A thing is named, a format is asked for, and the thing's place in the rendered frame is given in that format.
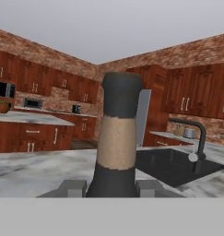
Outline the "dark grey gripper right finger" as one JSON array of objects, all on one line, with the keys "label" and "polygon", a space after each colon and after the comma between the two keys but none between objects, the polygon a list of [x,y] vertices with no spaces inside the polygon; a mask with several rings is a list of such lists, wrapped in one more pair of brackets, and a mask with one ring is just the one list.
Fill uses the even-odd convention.
[{"label": "dark grey gripper right finger", "polygon": [[137,180],[136,189],[140,197],[182,197],[165,189],[157,180]]}]

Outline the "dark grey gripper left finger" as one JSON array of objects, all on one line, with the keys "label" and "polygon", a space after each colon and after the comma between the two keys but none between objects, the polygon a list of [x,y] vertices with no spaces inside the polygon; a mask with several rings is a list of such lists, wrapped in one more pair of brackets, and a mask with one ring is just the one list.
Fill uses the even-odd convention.
[{"label": "dark grey gripper left finger", "polygon": [[86,180],[64,180],[57,189],[47,192],[41,197],[84,197],[86,189]]}]

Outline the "dark grey bottle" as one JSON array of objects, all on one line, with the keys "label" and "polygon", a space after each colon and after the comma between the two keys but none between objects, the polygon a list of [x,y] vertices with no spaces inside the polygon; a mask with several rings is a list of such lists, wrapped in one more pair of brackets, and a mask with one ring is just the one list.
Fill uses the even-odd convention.
[{"label": "dark grey bottle", "polygon": [[88,197],[136,197],[136,111],[141,76],[108,72],[102,81],[103,117]]}]

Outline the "black sink basin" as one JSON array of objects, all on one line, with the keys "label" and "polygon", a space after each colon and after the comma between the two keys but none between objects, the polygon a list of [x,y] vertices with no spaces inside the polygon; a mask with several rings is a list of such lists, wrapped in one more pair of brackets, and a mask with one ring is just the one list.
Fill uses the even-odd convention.
[{"label": "black sink basin", "polygon": [[224,170],[224,165],[207,159],[191,162],[187,153],[167,148],[138,150],[136,168],[171,187],[178,187]]}]

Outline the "brown wooden base cupboards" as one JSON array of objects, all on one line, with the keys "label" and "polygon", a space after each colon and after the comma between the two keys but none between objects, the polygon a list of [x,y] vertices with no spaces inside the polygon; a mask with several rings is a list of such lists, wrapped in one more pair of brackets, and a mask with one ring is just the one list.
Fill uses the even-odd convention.
[{"label": "brown wooden base cupboards", "polygon": [[164,136],[151,134],[151,141],[154,146],[188,146],[188,142],[172,139]]},{"label": "brown wooden base cupboards", "polygon": [[66,120],[75,125],[73,139],[92,139],[94,137],[96,117],[74,114],[54,113],[53,116]]}]

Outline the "tan jar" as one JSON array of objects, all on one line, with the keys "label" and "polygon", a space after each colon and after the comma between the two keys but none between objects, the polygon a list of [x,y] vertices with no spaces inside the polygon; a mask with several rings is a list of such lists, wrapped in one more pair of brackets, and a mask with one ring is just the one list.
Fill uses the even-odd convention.
[{"label": "tan jar", "polygon": [[184,129],[185,129],[185,127],[184,127],[183,124],[177,124],[177,125],[176,125],[176,128],[175,128],[175,130],[174,130],[173,133],[174,133],[176,136],[183,136]]}]

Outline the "brown wooden island cupboards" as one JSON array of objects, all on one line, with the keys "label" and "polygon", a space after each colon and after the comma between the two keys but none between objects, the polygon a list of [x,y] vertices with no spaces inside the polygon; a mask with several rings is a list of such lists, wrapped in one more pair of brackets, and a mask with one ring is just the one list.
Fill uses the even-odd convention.
[{"label": "brown wooden island cupboards", "polygon": [[68,150],[74,127],[0,122],[0,153]]}]

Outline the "silver toaster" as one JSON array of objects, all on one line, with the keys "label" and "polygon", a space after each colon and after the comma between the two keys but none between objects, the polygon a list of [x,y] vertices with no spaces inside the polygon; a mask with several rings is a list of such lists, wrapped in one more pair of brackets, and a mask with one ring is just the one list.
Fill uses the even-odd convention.
[{"label": "silver toaster", "polygon": [[185,128],[183,136],[185,138],[195,139],[196,138],[196,131],[194,129],[191,129],[191,128]]}]

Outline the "grey fridge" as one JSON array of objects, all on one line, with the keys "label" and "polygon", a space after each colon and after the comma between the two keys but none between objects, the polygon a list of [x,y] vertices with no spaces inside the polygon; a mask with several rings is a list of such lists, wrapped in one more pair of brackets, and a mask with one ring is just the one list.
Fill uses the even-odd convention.
[{"label": "grey fridge", "polygon": [[139,100],[136,112],[136,145],[138,147],[141,147],[143,145],[150,97],[150,89],[142,89],[139,93]]}]

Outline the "black sink tap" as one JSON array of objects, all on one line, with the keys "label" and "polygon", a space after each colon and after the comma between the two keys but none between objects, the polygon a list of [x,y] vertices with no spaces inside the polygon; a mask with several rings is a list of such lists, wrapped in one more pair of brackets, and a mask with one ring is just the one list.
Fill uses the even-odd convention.
[{"label": "black sink tap", "polygon": [[174,122],[174,123],[179,123],[179,124],[189,124],[192,126],[196,126],[200,129],[200,139],[199,139],[199,143],[198,143],[198,149],[196,152],[189,154],[188,159],[191,162],[197,162],[199,160],[205,159],[206,158],[206,154],[204,153],[204,147],[205,147],[205,142],[206,142],[206,129],[205,129],[205,127],[202,124],[200,124],[199,122],[190,121],[190,120],[183,120],[183,119],[179,119],[179,118],[170,118],[169,121]]}]

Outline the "tall brown wooden cupboard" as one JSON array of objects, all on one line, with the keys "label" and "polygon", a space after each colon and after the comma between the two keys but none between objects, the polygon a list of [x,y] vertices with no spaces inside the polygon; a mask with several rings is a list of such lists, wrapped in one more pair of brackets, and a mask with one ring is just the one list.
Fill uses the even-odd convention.
[{"label": "tall brown wooden cupboard", "polygon": [[167,82],[167,70],[160,65],[144,65],[128,68],[127,72],[139,74],[143,83],[142,89],[151,90],[146,130],[141,146],[150,147],[152,146],[151,132],[165,131],[167,128],[169,115],[161,110]]}]

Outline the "grey toaster oven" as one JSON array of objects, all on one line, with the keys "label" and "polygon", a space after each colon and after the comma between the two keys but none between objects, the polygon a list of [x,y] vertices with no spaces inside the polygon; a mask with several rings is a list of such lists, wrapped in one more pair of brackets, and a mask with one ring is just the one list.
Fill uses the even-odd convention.
[{"label": "grey toaster oven", "polygon": [[23,100],[23,106],[28,108],[40,109],[42,106],[42,100],[25,98]]}]

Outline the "brown pot with green plant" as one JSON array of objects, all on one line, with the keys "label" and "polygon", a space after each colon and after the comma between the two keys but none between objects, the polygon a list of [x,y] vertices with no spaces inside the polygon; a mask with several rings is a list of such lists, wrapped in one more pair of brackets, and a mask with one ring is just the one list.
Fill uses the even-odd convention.
[{"label": "brown pot with green plant", "polygon": [[8,113],[10,103],[6,101],[0,101],[0,113]]}]

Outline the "black microwave oven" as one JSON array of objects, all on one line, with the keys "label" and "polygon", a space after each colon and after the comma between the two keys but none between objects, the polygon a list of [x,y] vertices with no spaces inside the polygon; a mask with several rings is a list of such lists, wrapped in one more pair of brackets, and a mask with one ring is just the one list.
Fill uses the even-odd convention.
[{"label": "black microwave oven", "polygon": [[15,97],[16,85],[0,81],[0,97],[11,98]]}]

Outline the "brown wooden wall cupboards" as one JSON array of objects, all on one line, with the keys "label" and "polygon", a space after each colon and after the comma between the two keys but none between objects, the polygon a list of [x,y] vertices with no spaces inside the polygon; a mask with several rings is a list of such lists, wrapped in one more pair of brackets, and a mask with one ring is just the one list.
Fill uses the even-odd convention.
[{"label": "brown wooden wall cupboards", "polygon": [[0,81],[15,84],[16,92],[46,97],[52,94],[52,87],[67,89],[70,100],[89,104],[96,102],[99,88],[95,80],[39,65],[3,51],[0,51]]},{"label": "brown wooden wall cupboards", "polygon": [[217,118],[224,89],[224,63],[170,69],[162,110]]}]

